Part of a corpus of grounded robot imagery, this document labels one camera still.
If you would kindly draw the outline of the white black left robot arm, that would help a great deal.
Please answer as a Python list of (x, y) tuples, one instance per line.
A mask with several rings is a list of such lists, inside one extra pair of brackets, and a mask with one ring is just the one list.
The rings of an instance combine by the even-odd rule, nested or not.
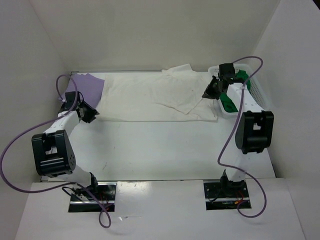
[(35, 168), (40, 176), (74, 183), (77, 194), (82, 193), (87, 199), (94, 200), (100, 194), (98, 181), (93, 173), (77, 165), (69, 136), (81, 121), (89, 124), (100, 113), (83, 100), (74, 108), (71, 106), (71, 103), (63, 103), (58, 119), (43, 133), (32, 137)]

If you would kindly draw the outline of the cream white t-shirt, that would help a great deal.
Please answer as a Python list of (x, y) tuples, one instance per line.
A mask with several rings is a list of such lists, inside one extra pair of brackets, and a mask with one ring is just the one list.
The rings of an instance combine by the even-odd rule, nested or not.
[(156, 73), (105, 76), (98, 119), (104, 122), (217, 122), (213, 101), (202, 95), (209, 78), (189, 64)]

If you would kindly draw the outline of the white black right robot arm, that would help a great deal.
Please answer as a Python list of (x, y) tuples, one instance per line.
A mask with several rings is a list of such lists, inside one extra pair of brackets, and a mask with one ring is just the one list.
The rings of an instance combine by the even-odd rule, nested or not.
[[(219, 191), (230, 197), (244, 187), (250, 157), (271, 145), (274, 114), (264, 110), (252, 97), (246, 81), (233, 73), (213, 76), (202, 97), (218, 100), (222, 94), (226, 94), (238, 110), (235, 126), (217, 160), (220, 166), (225, 167)], [(239, 150), (238, 157), (233, 163), (222, 163), (222, 154), (232, 138)]]

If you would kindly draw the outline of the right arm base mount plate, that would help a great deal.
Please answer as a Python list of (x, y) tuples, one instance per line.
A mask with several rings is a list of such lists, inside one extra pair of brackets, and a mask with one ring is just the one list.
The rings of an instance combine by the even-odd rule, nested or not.
[(217, 180), (204, 181), (203, 189), (207, 211), (236, 210), (239, 203), (241, 203), (240, 209), (252, 208), (246, 183), (231, 193), (225, 193)]

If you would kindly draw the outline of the purple t-shirt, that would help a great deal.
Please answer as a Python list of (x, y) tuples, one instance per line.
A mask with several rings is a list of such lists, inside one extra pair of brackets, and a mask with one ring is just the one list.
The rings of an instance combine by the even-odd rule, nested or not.
[(72, 79), (76, 83), (77, 91), (83, 95), (81, 100), (96, 109), (102, 97), (105, 81), (88, 73), (75, 74)]

